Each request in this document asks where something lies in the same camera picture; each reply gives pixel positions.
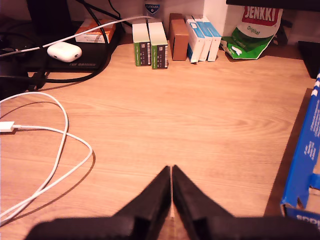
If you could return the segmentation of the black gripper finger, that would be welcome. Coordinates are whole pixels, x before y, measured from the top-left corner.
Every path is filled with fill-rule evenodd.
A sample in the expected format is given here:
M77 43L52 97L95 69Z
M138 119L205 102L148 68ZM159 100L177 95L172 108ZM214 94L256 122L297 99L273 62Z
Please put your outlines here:
M173 202L191 240L210 240L209 218L233 215L203 193L177 166L172 168Z
M171 172L165 166L147 187L116 216L133 220L127 240L156 240L171 207Z

